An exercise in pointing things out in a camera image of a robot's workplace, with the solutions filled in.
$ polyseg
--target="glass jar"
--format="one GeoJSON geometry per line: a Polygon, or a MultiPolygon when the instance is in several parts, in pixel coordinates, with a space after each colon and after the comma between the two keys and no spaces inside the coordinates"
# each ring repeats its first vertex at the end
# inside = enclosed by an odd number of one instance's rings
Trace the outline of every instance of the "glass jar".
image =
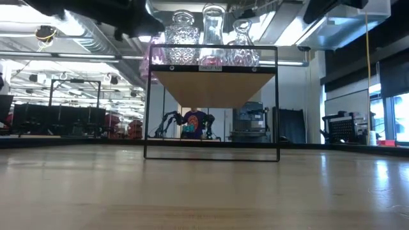
{"type": "MultiPolygon", "coordinates": [[[[173,14],[173,23],[165,28],[166,44],[199,44],[200,31],[193,25],[193,14],[187,10],[177,10],[173,14]]],[[[169,65],[197,65],[199,49],[165,48],[169,65]]]]}
{"type": "MultiPolygon", "coordinates": [[[[233,23],[237,36],[232,45],[254,45],[249,37],[251,24],[249,19],[239,19],[233,23]]],[[[228,52],[228,59],[231,66],[258,66],[260,55],[254,49],[232,49],[228,52]]]]}
{"type": "MultiPolygon", "coordinates": [[[[139,66],[139,72],[141,73],[141,77],[144,79],[148,79],[148,71],[149,71],[149,51],[150,47],[153,44],[163,44],[165,41],[162,37],[152,37],[148,48],[145,51],[145,55],[143,56],[141,65],[139,66]]],[[[152,64],[153,65],[163,65],[165,61],[165,53],[163,48],[156,48],[152,50],[152,64]]],[[[152,73],[152,81],[157,81],[157,77],[152,73]]]]}
{"type": "MultiPolygon", "coordinates": [[[[223,45],[223,22],[225,10],[221,6],[210,5],[203,9],[203,45],[223,45]]],[[[226,64],[224,49],[203,48],[200,51],[199,65],[222,66],[226,64]]]]}

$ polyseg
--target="metal frame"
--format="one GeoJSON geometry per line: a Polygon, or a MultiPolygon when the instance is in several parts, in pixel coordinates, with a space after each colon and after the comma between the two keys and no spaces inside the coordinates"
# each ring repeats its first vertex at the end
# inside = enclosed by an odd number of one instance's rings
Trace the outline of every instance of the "metal frame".
{"type": "Polygon", "coordinates": [[[242,142],[191,142],[191,141],[150,141],[148,140],[148,125],[149,125],[149,113],[150,113],[150,96],[151,96],[151,78],[152,71],[168,71],[168,72],[198,72],[199,66],[197,65],[153,65],[152,64],[152,50],[159,48],[212,48],[212,49],[258,49],[258,50],[274,50],[275,59],[274,66],[271,67],[246,67],[246,66],[223,66],[222,71],[224,73],[271,73],[275,74],[275,106],[279,108],[279,81],[278,81],[278,51],[274,46],[250,46],[250,45],[179,45],[179,44],[157,44],[150,46],[149,56],[149,70],[148,70],[148,86],[146,89],[146,116],[144,120],[144,150],[143,157],[145,159],[161,159],[161,160],[216,160],[216,161],[241,161],[241,162],[279,162],[280,142],[279,142],[279,113],[275,115],[273,120],[273,127],[275,132],[275,143],[242,143],[242,142]],[[166,158],[166,157],[148,157],[148,146],[178,146],[178,147],[198,147],[198,148],[264,148],[264,149],[276,149],[276,160],[240,160],[240,159],[203,159],[203,158],[166,158]]]}
{"type": "MultiPolygon", "coordinates": [[[[55,82],[70,82],[70,83],[77,83],[77,84],[84,84],[85,82],[89,82],[89,83],[97,83],[98,84],[98,93],[96,96],[96,110],[98,111],[98,109],[100,108],[100,93],[101,93],[101,81],[100,80],[82,80],[82,79],[70,79],[70,80],[61,80],[61,79],[51,79],[51,87],[50,87],[50,100],[49,100],[49,109],[51,108],[52,105],[52,94],[54,92],[54,90],[56,90],[59,85],[54,89],[54,83],[55,82]]],[[[95,113],[95,121],[97,124],[99,124],[99,120],[98,120],[98,113],[95,113]]],[[[96,138],[98,135],[99,129],[98,126],[95,127],[94,130],[94,138],[96,138]]]]}

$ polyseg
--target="sticker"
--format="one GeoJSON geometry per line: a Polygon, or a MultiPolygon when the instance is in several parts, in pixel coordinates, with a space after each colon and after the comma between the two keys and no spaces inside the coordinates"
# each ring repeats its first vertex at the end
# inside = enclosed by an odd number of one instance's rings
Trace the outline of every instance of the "sticker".
{"type": "Polygon", "coordinates": [[[206,72],[221,72],[221,66],[199,66],[199,71],[206,71],[206,72]]]}

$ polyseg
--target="storage shelf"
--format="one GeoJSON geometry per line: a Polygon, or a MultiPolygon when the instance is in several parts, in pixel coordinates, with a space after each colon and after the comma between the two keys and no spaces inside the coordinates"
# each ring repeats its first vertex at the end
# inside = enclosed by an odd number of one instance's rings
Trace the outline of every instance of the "storage shelf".
{"type": "Polygon", "coordinates": [[[258,72],[258,68],[226,66],[225,71],[214,72],[177,67],[152,68],[152,73],[182,107],[240,108],[275,75],[272,68],[258,72]]]}

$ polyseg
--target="robotic arm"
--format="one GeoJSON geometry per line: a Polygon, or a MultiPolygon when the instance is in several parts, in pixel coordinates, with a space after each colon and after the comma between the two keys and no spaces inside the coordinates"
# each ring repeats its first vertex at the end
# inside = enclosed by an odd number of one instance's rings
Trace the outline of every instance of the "robotic arm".
{"type": "Polygon", "coordinates": [[[212,124],[215,121],[215,117],[211,114],[207,114],[204,118],[203,118],[203,126],[207,128],[206,131],[206,139],[212,139],[212,124]]]}
{"type": "Polygon", "coordinates": [[[166,134],[167,129],[169,128],[169,125],[171,125],[174,119],[176,120],[176,123],[178,125],[182,125],[183,117],[180,115],[178,111],[168,112],[164,115],[164,117],[162,118],[162,122],[160,123],[159,127],[156,129],[154,138],[163,138],[164,134],[166,134]],[[167,122],[166,128],[164,129],[164,123],[170,115],[172,115],[172,117],[171,119],[169,119],[169,121],[167,122]]]}

